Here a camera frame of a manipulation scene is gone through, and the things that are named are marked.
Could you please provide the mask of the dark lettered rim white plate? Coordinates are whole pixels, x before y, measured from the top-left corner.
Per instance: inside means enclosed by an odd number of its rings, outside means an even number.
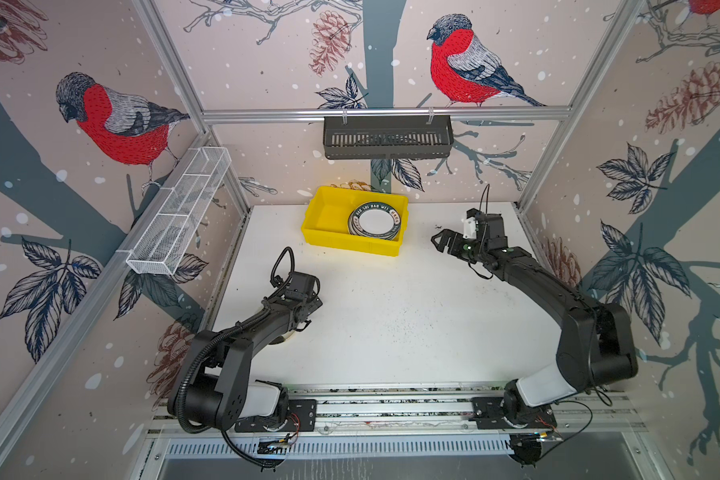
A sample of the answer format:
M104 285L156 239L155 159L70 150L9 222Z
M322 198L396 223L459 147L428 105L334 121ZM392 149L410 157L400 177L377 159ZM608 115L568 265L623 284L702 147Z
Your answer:
M348 231L355 236L394 240L401 229L400 213L383 202L364 203L355 208L348 218Z

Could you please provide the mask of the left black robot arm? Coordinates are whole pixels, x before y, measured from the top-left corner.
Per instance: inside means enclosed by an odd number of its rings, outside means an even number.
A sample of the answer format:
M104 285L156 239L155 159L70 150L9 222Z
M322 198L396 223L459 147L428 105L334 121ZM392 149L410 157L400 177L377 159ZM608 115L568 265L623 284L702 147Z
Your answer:
M248 319L203 330L190 343L168 400L168 412L189 434L229 430L242 417L254 356L276 338L309 324L322 306L320 281L295 272Z

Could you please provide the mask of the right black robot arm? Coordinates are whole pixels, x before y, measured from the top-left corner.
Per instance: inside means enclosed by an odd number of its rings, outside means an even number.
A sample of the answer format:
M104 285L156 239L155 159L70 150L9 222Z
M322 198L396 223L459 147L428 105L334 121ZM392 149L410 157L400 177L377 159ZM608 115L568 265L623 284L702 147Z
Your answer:
M552 403L638 373L631 319L617 303L604 304L576 291L545 270L530 252L511 246L503 218L467 211L464 231L443 229L431 237L441 253L523 292L560 328L554 361L536 373L506 384L501 404L505 420L524 426Z

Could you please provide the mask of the yellow plastic bin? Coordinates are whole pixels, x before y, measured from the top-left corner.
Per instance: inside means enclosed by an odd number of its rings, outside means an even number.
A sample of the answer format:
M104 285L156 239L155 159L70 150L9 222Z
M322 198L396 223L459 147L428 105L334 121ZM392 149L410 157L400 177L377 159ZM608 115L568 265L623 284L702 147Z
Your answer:
M391 238L363 229L360 217L377 207L392 221ZM408 220L405 196L321 186L307 208L301 231L314 246L382 256L399 254Z

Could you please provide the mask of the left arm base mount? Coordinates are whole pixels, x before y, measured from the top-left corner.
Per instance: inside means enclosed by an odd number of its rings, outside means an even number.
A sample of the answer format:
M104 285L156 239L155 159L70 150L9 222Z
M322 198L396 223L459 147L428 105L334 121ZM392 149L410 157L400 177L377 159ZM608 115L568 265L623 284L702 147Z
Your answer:
M278 405L270 416L241 418L234 425L236 433L302 433L313 432L317 416L314 399L289 400Z

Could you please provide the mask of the black hanging wall basket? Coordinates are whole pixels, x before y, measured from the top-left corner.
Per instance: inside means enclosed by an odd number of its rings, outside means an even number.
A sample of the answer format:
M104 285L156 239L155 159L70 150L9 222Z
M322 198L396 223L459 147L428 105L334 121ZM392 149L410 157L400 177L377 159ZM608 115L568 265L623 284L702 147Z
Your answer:
M447 115L327 117L323 123L324 155L330 160L447 158L453 145Z

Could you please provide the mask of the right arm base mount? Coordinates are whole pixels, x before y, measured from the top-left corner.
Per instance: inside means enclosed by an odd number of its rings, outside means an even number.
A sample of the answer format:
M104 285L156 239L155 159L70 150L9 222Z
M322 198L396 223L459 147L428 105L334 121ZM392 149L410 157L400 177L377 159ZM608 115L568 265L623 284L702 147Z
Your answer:
M502 397L473 397L473 421L479 430L556 429L557 422L550 405L528 407L522 402Z

